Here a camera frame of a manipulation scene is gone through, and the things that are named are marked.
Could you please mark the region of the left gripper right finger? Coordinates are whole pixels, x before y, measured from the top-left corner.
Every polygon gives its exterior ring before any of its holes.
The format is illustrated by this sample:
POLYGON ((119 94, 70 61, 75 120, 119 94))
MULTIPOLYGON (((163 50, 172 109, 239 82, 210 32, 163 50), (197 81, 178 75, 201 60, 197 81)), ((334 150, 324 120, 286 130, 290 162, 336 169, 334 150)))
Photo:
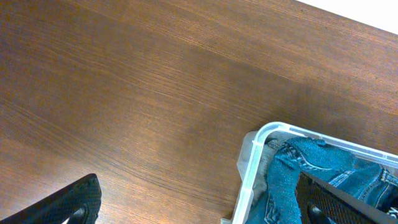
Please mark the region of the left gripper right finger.
POLYGON ((302 172, 296 199, 304 224, 394 224, 397 219, 332 185, 302 172))

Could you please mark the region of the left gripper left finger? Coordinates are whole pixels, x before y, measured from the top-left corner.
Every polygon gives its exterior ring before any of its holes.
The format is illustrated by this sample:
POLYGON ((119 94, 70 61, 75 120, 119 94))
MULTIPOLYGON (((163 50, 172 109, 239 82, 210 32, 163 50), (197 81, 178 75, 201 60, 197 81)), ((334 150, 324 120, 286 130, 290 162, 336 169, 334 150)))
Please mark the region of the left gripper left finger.
POLYGON ((95 223, 100 206, 100 183, 88 174, 1 223, 95 223))

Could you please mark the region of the light blue jeans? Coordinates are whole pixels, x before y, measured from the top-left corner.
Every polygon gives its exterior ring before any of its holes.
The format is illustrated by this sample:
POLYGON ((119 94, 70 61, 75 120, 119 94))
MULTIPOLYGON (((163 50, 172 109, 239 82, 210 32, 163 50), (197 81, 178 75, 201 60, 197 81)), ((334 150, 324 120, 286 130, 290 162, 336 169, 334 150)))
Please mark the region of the light blue jeans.
POLYGON ((271 137, 271 140, 265 143, 252 187, 252 205, 257 204, 261 195, 267 190, 266 174, 269 164, 271 163, 278 149, 281 147, 282 143, 286 140, 286 137, 271 137))

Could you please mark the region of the dark blue jeans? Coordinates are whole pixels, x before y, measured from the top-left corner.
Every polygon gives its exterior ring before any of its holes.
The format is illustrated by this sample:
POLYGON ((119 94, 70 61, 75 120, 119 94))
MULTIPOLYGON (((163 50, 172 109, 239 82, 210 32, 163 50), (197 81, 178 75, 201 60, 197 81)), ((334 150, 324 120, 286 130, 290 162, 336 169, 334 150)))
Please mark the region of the dark blue jeans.
POLYGON ((307 172, 354 198, 397 218, 397 177, 382 165, 312 138, 284 141, 269 164, 267 190, 252 205, 248 223, 300 223, 295 196, 307 172))

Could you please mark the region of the clear plastic storage container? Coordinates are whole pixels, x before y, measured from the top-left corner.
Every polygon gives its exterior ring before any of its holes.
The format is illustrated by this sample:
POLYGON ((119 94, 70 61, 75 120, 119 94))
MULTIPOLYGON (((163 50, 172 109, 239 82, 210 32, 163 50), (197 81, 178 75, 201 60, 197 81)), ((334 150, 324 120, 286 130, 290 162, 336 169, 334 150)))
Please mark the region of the clear plastic storage container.
POLYGON ((257 168, 259 166, 263 147, 267 141, 271 140, 271 137, 319 139, 326 144, 348 151, 360 159, 378 163, 385 167, 394 177, 397 177, 397 156, 394 154, 309 131, 291 124, 271 122, 264 125, 258 131, 247 133, 244 138, 237 163, 242 184, 231 223, 248 223, 247 219, 253 200, 252 187, 257 168))

